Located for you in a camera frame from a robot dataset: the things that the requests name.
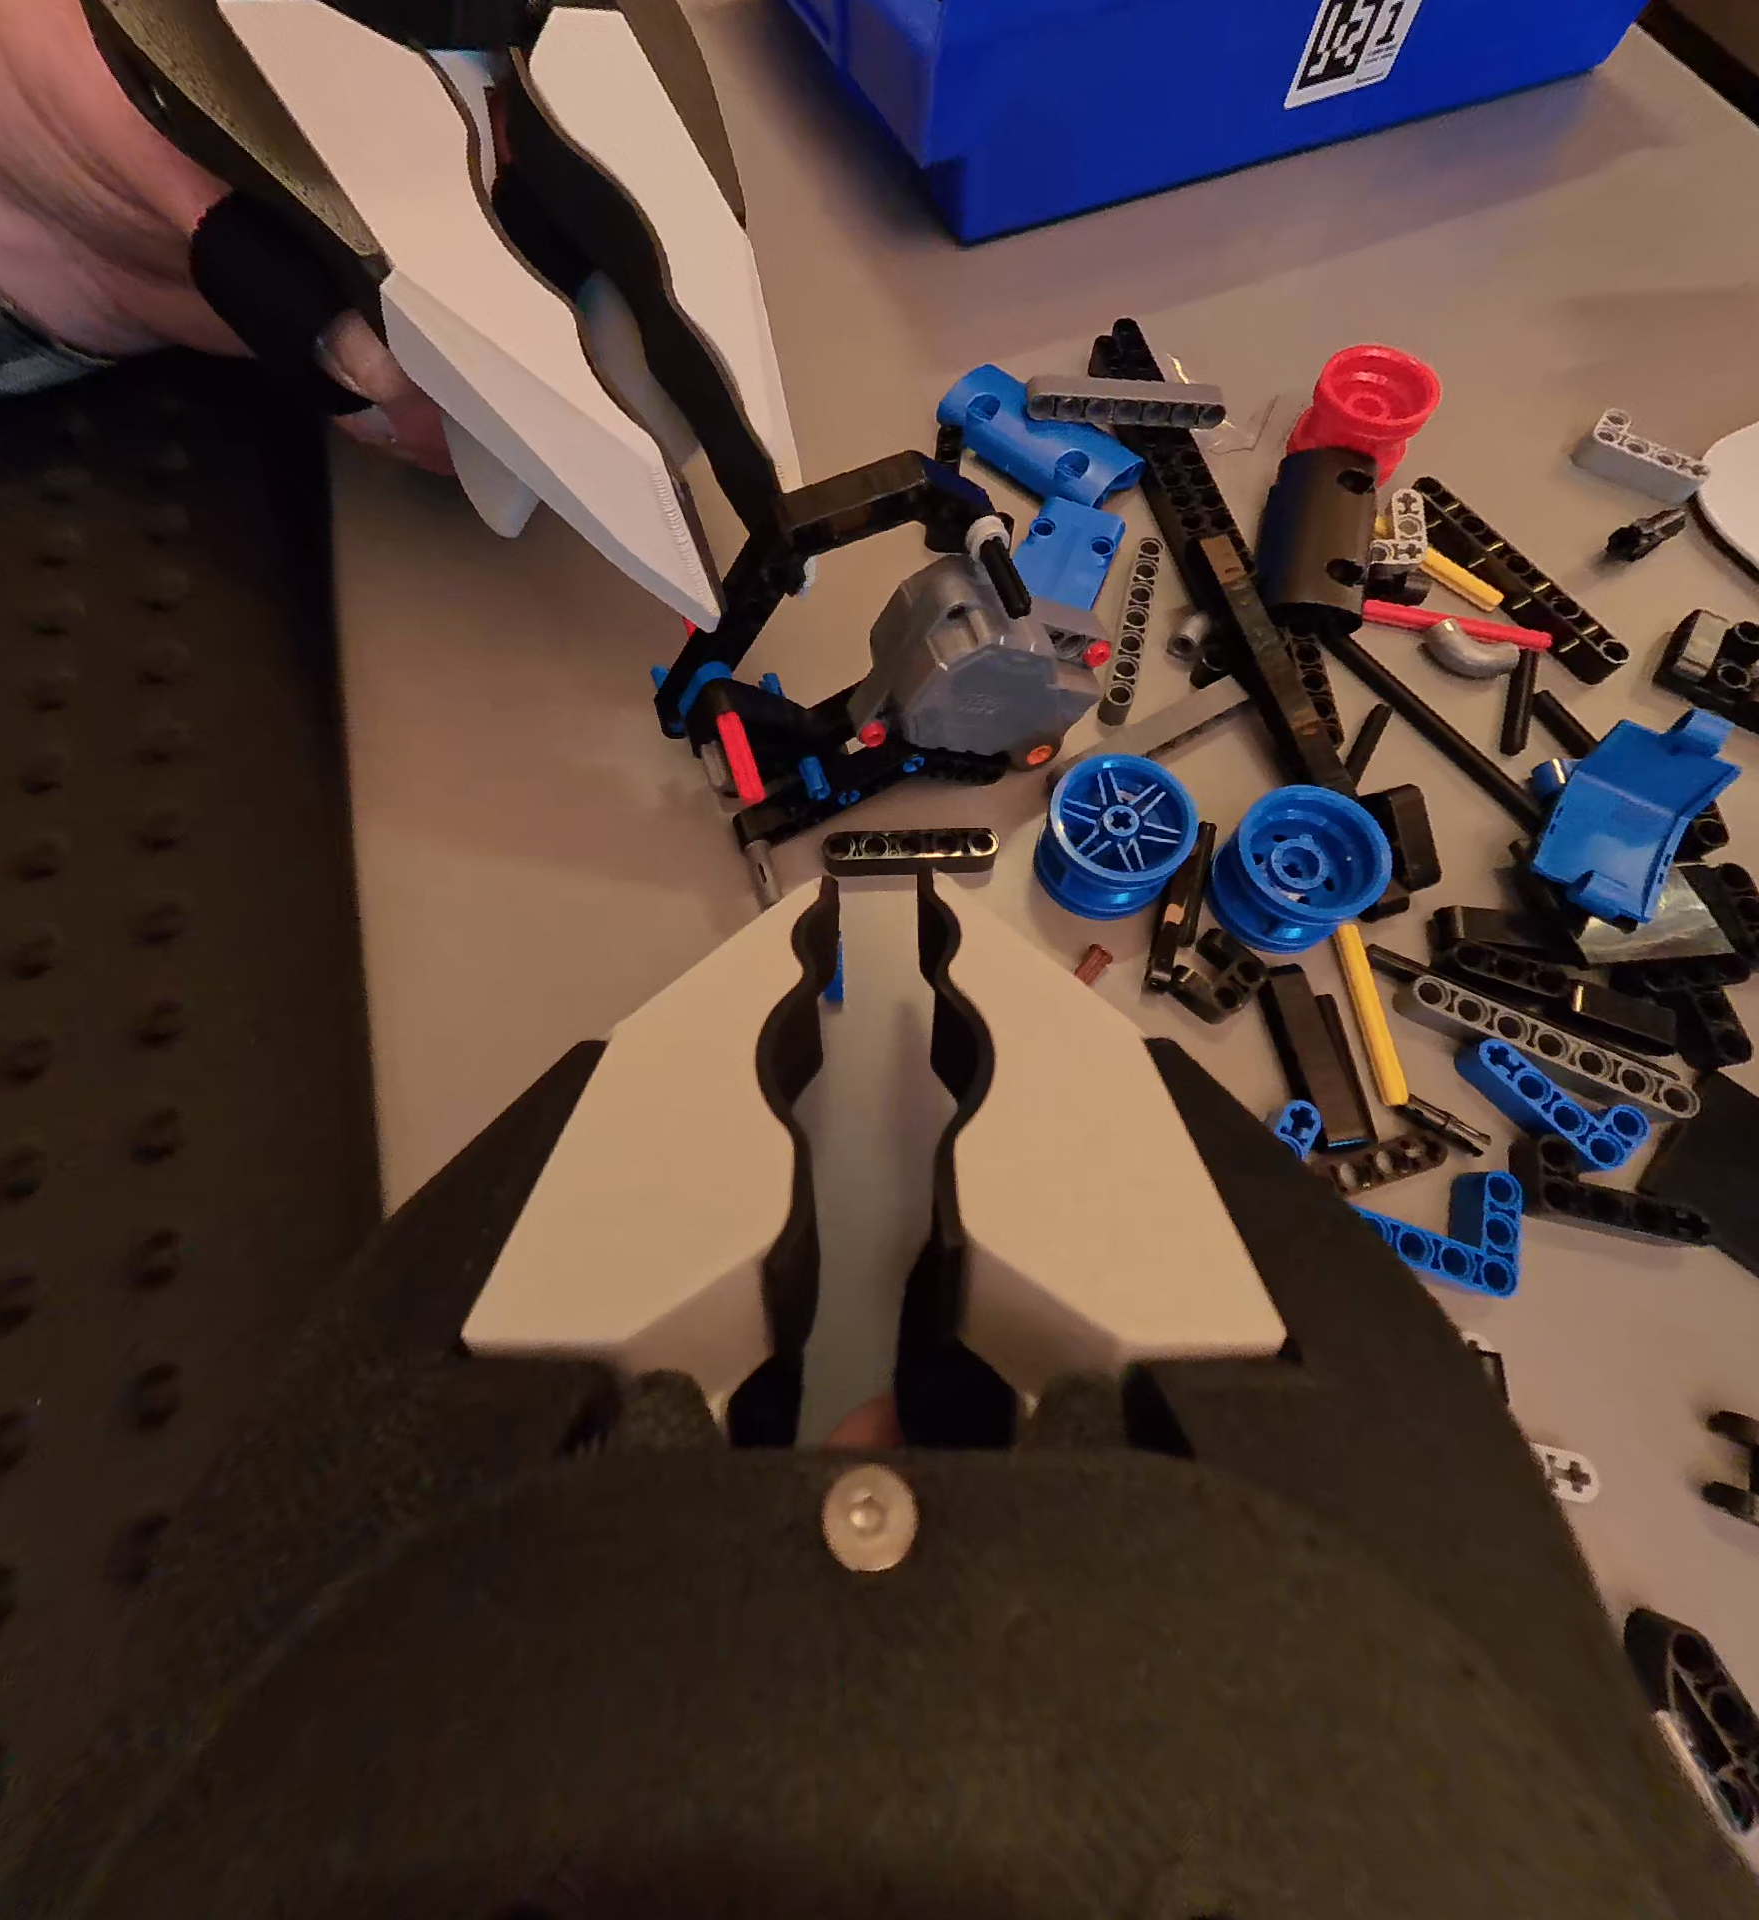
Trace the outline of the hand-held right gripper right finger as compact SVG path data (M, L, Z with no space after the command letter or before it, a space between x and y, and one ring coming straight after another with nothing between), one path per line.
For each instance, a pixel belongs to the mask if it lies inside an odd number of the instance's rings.
M953 1110L897 1329L907 1444L1008 1446L1057 1380L1276 1356L1287 1329L1148 1041L990 909L917 877Z

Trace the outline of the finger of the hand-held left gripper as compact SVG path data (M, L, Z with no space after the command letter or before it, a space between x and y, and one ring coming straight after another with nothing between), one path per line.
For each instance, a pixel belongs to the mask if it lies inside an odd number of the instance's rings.
M744 203L678 4L539 4L499 70L499 219L565 296L619 293L638 354L745 530L799 456Z
M327 4L218 12L384 254L387 347L411 381L629 579L711 627L718 582L678 475L497 228L456 85Z

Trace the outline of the grey toy motor assembly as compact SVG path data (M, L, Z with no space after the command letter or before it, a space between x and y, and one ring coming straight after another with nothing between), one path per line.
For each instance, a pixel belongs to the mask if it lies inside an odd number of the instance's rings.
M1035 600L1014 618L987 565L961 555L927 562L892 593L868 634L871 663L813 708L772 675L702 675L682 736L704 763L763 906L781 898L772 850L821 828L901 780L984 785L1059 756L1065 734L1101 697L1113 658L1090 611ZM735 711L767 786L763 804L722 793L718 709Z

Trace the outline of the grey desk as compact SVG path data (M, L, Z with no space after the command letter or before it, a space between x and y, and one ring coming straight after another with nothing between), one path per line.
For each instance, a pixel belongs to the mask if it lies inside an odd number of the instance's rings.
M1568 82L959 249L782 7L711 4L698 29L807 478L924 444L959 372L1067 372L1130 315L1261 419L1216 465L1251 526L1322 358L1382 342L1441 377L1410 469L1633 650L1611 683L1561 691L1592 731L1670 721L1641 675L1683 611L1759 618L1697 532L1602 568L1633 504L1564 456L1611 406L1693 449L1759 419L1759 131L1647 36ZM756 899L706 779L656 731L670 615L551 516L502 540L353 449L335 498L395 1207ZM1759 1282L1712 1250L1539 1221L1513 1301L1432 1295L1503 1358L1519 1427L1596 1467L1599 1499L1567 1516L1611 1613L1701 1627L1759 1713L1759 1530L1697 1495L1738 1464L1708 1413L1759 1418Z

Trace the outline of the person's left hand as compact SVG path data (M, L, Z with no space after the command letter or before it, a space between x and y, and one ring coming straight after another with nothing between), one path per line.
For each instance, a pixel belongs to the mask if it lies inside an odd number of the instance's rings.
M128 100L82 4L0 4L0 296L41 333L111 363L245 354L191 272L229 194Z

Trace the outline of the blue toy wheel rim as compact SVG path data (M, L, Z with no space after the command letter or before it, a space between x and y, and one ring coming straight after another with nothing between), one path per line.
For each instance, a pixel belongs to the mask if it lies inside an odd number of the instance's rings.
M1052 904L1113 922L1151 906L1195 850L1198 808L1149 759L1092 752L1060 772L1035 848Z
M1355 799L1287 785L1261 796L1216 845L1205 901L1244 945L1292 954L1372 909L1391 880L1387 836Z

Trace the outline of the short black toy beam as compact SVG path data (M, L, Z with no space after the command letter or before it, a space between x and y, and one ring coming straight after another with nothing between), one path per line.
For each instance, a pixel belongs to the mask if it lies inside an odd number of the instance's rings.
M837 880L988 873L1001 854L994 828L842 828L818 845L825 875Z

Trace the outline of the blue curved toy panel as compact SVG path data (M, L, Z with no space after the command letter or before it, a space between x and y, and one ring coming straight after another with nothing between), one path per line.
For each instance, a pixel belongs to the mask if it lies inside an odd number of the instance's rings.
M958 427L968 452L1038 498L1098 509L1107 496L1130 492L1144 471L1144 461L1098 427L1033 419L1027 384L992 363L961 374L948 387L937 401L937 421Z

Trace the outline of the blue plastic bin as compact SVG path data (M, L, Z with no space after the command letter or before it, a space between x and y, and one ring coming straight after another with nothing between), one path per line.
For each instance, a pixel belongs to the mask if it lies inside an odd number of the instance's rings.
M1641 3L786 3L961 245L1592 70Z

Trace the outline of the grey toy beam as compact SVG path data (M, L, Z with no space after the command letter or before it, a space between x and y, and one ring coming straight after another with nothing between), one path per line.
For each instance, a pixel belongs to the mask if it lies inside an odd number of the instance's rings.
M1024 381L1028 419L1072 421L1098 430L1213 430L1229 418L1218 387L1153 377L1044 374Z

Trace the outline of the blue flat toy panel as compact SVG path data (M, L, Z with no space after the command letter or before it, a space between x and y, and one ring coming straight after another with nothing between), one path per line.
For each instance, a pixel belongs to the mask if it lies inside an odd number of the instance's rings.
M1125 536L1124 515L1051 494L1014 547L1012 562L1035 600L1090 611Z

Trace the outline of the pile of black toy beams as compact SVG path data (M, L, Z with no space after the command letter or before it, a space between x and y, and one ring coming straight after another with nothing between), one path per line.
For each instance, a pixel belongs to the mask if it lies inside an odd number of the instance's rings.
M1138 442L1144 449L1141 491L1148 504L1172 543L1182 579L1200 589L1202 611L1222 613L1226 668L1261 708L1282 767L1307 774L1307 785L1353 796L1353 780L1343 771L1322 717L1326 700L1304 686L1302 669L1288 650L1288 632L1274 626L1258 600L1237 520L1189 431L1124 427L1121 440ZM1351 648L1343 636L1333 637L1333 653L1360 665L1362 679L1373 691L1386 694L1387 706L1401 711L1415 732L1436 745L1516 825L1539 830L1544 826L1547 804L1528 786L1494 768L1376 660Z

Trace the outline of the black flat toy tile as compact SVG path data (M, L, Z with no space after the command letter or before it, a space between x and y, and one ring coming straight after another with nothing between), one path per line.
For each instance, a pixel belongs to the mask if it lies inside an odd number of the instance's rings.
M1697 1116L1652 1152L1638 1192L1701 1213L1712 1242L1759 1278L1759 1098L1717 1070L1697 1099Z

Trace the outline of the black toy block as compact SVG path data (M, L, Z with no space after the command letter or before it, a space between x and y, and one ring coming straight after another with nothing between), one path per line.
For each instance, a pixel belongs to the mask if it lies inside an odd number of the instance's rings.
M1274 623L1353 634L1364 622L1376 460L1345 447L1285 454L1261 515L1257 590Z

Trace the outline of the black toy frame piece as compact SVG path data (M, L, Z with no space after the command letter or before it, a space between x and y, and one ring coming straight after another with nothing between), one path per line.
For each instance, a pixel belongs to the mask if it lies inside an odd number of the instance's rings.
M1686 613L1662 650L1654 681L1759 736L1759 626L1708 609Z

